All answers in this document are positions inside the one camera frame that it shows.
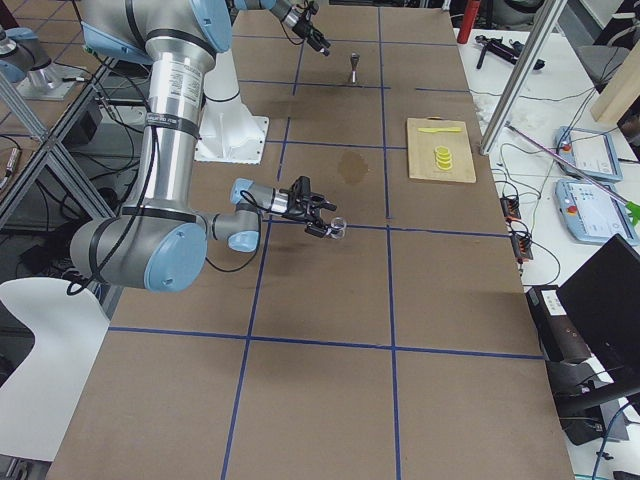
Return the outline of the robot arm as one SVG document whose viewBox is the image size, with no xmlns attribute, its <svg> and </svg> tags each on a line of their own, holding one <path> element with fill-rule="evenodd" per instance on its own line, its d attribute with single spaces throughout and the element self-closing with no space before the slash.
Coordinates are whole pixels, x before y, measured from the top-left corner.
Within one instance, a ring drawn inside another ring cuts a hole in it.
<svg viewBox="0 0 640 480">
<path fill-rule="evenodd" d="M 238 179 L 230 214 L 189 205 L 196 161 L 253 162 L 267 121 L 243 104 L 235 74 L 232 15 L 265 10 L 320 53 L 330 45 L 314 26 L 313 1 L 88 1 L 81 9 L 86 45 L 95 53 L 151 69 L 138 176 L 118 216 L 93 220 L 73 236 L 76 295 L 91 283 L 178 292 L 200 274 L 210 240 L 253 252 L 264 215 L 302 223 L 308 234 L 339 238 L 341 218 L 307 177 L 277 189 Z"/>
<path fill-rule="evenodd" d="M 307 43 L 313 50 L 324 56 L 330 55 L 331 43 L 313 24 L 313 16 L 319 11 L 316 1 L 289 0 L 235 0 L 227 1 L 230 10 L 266 10 L 274 15 L 282 26 L 285 36 L 291 32 L 302 44 Z"/>
</svg>

